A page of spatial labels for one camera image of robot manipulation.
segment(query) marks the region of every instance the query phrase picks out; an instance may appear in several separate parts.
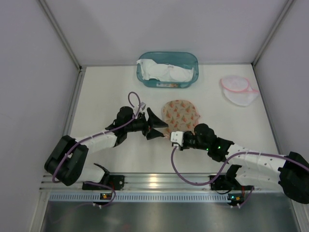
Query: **white cloth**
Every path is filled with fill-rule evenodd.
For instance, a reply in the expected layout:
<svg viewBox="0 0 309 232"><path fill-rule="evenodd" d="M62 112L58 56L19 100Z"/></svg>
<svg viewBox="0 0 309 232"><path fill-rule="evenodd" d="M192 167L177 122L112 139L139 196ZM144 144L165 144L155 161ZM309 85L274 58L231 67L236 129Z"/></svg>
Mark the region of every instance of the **white cloth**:
<svg viewBox="0 0 309 232"><path fill-rule="evenodd" d="M252 89L247 78L240 76L226 76L221 79L223 93L231 102L240 106L250 105L259 95L259 91Z"/></svg>
<svg viewBox="0 0 309 232"><path fill-rule="evenodd" d="M188 82L191 81L194 69L184 69L170 64L157 64L152 59L139 59L141 74L144 80L157 79L162 82Z"/></svg>

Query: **orange patterned cloth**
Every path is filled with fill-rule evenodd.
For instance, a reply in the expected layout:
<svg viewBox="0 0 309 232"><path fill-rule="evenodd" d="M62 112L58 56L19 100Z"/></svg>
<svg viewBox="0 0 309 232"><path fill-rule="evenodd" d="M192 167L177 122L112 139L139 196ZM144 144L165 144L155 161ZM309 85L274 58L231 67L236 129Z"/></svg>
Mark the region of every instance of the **orange patterned cloth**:
<svg viewBox="0 0 309 232"><path fill-rule="evenodd" d="M196 107L186 100L173 100L167 102L162 108L162 118L169 127L164 135L169 137L173 131L192 131L198 124L200 115Z"/></svg>

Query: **pink trim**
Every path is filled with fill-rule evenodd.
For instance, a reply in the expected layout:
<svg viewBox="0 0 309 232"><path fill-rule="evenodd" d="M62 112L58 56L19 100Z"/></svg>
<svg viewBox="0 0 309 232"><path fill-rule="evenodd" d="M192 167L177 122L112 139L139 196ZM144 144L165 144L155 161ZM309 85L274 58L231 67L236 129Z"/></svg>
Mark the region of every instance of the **pink trim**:
<svg viewBox="0 0 309 232"><path fill-rule="evenodd" d="M251 91L251 90L249 91L249 90L248 90L248 88L249 88L249 86L250 86L249 80L248 80L246 77L242 77L242 78L244 78L244 79L247 81L248 85L247 85L246 88L244 88L244 90L240 90L240 91L232 90L232 89L229 89L229 88L225 87L224 84L223 84L223 82L222 82L222 79L223 79L223 78L221 78L220 81L221 81L221 85L222 85L223 88L225 88L225 89L227 89L227 90L229 90L229 91L231 91L231 92L234 92L234 93L258 93L258 92L259 92L259 91L256 90L256 89L252 89L252 91Z"/></svg>

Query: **white wall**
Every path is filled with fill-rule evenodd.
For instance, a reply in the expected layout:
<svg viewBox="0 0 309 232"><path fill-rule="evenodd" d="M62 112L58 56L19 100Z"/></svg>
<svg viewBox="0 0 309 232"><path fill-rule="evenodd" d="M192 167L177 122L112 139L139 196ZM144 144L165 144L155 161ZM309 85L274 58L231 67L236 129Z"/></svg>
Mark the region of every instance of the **white wall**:
<svg viewBox="0 0 309 232"><path fill-rule="evenodd" d="M298 0L256 72L280 149L309 160L309 1Z"/></svg>
<svg viewBox="0 0 309 232"><path fill-rule="evenodd" d="M35 0L0 7L0 231L30 225L77 71Z"/></svg>
<svg viewBox="0 0 309 232"><path fill-rule="evenodd" d="M200 63L253 61L286 0L46 0L83 65L134 64L148 51Z"/></svg>

